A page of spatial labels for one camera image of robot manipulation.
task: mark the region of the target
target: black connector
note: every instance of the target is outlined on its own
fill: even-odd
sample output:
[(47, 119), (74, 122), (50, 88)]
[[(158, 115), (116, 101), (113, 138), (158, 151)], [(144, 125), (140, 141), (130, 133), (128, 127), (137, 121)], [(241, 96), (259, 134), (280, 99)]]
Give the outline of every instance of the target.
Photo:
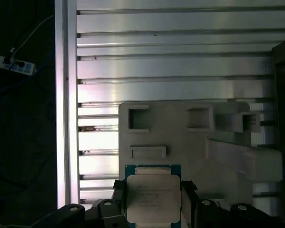
[(3, 62), (4, 62), (5, 64), (11, 64), (11, 60), (10, 60), (9, 57), (5, 57), (4, 60), (3, 60)]
[(13, 62), (13, 64), (10, 66), (9, 71), (13, 68), (13, 66), (18, 65), (20, 68), (24, 67), (25, 63), (24, 62)]
[(20, 68), (23, 68), (24, 67), (24, 65), (25, 65), (25, 63), (24, 62), (17, 62), (18, 63), (18, 66), (20, 67)]

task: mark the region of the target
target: rectangular slot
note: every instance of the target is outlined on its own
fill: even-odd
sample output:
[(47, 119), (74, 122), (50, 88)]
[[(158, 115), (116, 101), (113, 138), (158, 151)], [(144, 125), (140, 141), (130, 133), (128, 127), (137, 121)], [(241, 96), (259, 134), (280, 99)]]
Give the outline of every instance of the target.
[(167, 150), (165, 146), (130, 146), (131, 158), (165, 158)]
[(130, 132), (149, 132), (148, 106), (129, 107), (128, 130)]
[(243, 114), (243, 130), (251, 132), (259, 132), (261, 129), (260, 114), (246, 113)]
[(213, 108), (197, 107), (187, 110), (188, 131), (211, 131), (214, 130)]

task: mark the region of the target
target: power cable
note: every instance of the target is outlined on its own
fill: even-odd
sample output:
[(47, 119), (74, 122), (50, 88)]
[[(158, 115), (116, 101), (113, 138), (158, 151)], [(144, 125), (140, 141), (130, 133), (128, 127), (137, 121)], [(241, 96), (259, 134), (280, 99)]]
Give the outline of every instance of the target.
[(47, 20), (51, 19), (54, 15), (51, 15), (47, 18), (45, 18), (42, 22), (40, 22), (36, 28), (31, 32), (31, 34), (27, 37), (27, 39), (17, 48), (13, 51), (13, 55), (12, 57), (15, 56), (15, 54), (26, 44), (26, 42), (31, 38), (31, 36), (37, 31), (37, 29), (43, 24), (45, 23)]

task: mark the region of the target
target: horizontal metal slat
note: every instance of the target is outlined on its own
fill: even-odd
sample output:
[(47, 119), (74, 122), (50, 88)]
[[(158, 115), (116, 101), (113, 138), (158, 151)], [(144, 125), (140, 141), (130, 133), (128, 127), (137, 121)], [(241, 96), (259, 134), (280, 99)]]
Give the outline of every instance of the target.
[(253, 198), (252, 205), (262, 212), (276, 217), (280, 216), (280, 200), (278, 197), (260, 197)]
[(112, 188), (115, 180), (80, 180), (80, 188)]
[(192, 0), (77, 0), (77, 10), (128, 10), (128, 9), (170, 9), (170, 8), (240, 8), (281, 7), (285, 0), (258, 1), (192, 1)]
[(264, 193), (279, 192), (279, 185), (277, 183), (256, 183), (252, 186), (252, 194), (260, 196)]
[(86, 211), (90, 210), (92, 205), (93, 205), (92, 203), (83, 203), (83, 204), (81, 204), (81, 206), (83, 206)]
[(78, 116), (118, 115), (118, 107), (78, 108)]
[(102, 178), (105, 175), (118, 175), (118, 155), (80, 156), (79, 174), (93, 175), (95, 178), (98, 175)]
[(78, 85), (78, 102), (271, 97), (271, 80), (137, 82)]
[(100, 199), (110, 199), (113, 194), (113, 189), (99, 189), (99, 190), (81, 190), (80, 191), (80, 198), (81, 199), (88, 199), (89, 201), (93, 202)]
[(258, 111), (261, 114), (261, 121), (275, 120), (276, 112), (273, 103), (249, 103), (251, 111)]
[(207, 44), (136, 47), (79, 48), (78, 56), (150, 55), (150, 54), (202, 54), (202, 53), (256, 53), (270, 52), (274, 44)]
[(261, 132), (251, 133), (251, 145), (274, 145), (276, 127), (262, 126)]
[(188, 44), (256, 44), (280, 43), (285, 32), (239, 33), (239, 34), (133, 34), (133, 35), (86, 35), (77, 39), (79, 48), (145, 45), (188, 45)]
[(79, 150), (115, 150), (118, 149), (117, 131), (79, 132)]
[(269, 63), (269, 57), (196, 57), (78, 61), (78, 79), (265, 75), (271, 73), (271, 65)]
[(285, 11), (90, 14), (77, 16), (78, 33), (255, 29), (285, 29)]
[(88, 118), (81, 117), (78, 119), (78, 126), (118, 126), (118, 117), (107, 117), (107, 118)]

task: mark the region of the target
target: shiny metal surface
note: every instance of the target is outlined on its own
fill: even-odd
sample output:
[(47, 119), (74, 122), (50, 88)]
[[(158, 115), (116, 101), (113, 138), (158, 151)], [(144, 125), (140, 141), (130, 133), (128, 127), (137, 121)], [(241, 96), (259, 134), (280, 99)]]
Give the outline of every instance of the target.
[(112, 61), (78, 61), (79, 79), (251, 76), (267, 75), (270, 73), (270, 59), (268, 57), (179, 56), (174, 58), (145, 57), (137, 59), (117, 59)]
[(271, 97), (271, 80), (179, 80), (78, 85), (78, 101), (109, 102)]
[(93, 175), (96, 179), (98, 175), (118, 175), (118, 155), (80, 156), (79, 162), (81, 175)]
[(140, 54), (191, 54), (191, 53), (251, 53), (269, 52), (276, 44), (207, 44), (144, 47), (80, 48), (78, 56), (109, 56)]
[(262, 44), (280, 43), (285, 40), (285, 32), (240, 32), (236, 34), (81, 34), (77, 39), (79, 48), (117, 47), (117, 46), (154, 46), (189, 44)]
[(79, 203), (76, 1), (67, 1), (70, 198)]
[(55, 1), (57, 208), (70, 203), (68, 176), (66, 4)]
[(77, 29), (78, 33), (285, 29), (285, 11), (86, 14), (77, 16)]
[(79, 132), (79, 150), (118, 149), (118, 131)]
[(191, 1), (182, 0), (77, 0), (78, 10), (130, 10), (130, 9), (170, 9), (170, 8), (254, 8), (254, 7), (282, 7), (285, 0), (258, 0), (258, 1)]
[[(262, 131), (252, 133), (252, 144), (275, 143), (275, 128), (268, 126), (276, 119), (269, 51), (285, 40), (285, 0), (77, 0), (77, 6), (75, 0), (67, 1), (64, 22), (69, 24), (62, 34), (66, 39), (68, 33), (68, 47), (56, 45), (56, 59), (60, 63), (68, 55), (72, 94), (64, 105), (62, 94), (57, 97), (57, 139), (67, 135), (65, 145), (57, 141), (57, 165), (58, 195), (68, 186), (72, 197), (64, 188), (66, 200), (61, 202), (89, 199), (83, 205), (90, 207), (97, 197), (110, 195), (112, 180), (118, 178), (118, 105), (123, 101), (245, 101), (261, 111), (264, 121)], [(69, 132), (62, 127), (63, 114), (69, 116)], [(78, 132), (78, 127), (95, 130)], [(72, 184), (61, 181), (67, 180), (63, 159), (68, 147)], [(278, 191), (262, 184), (254, 191)], [(272, 210), (277, 198), (259, 197), (254, 204), (278, 214)]]

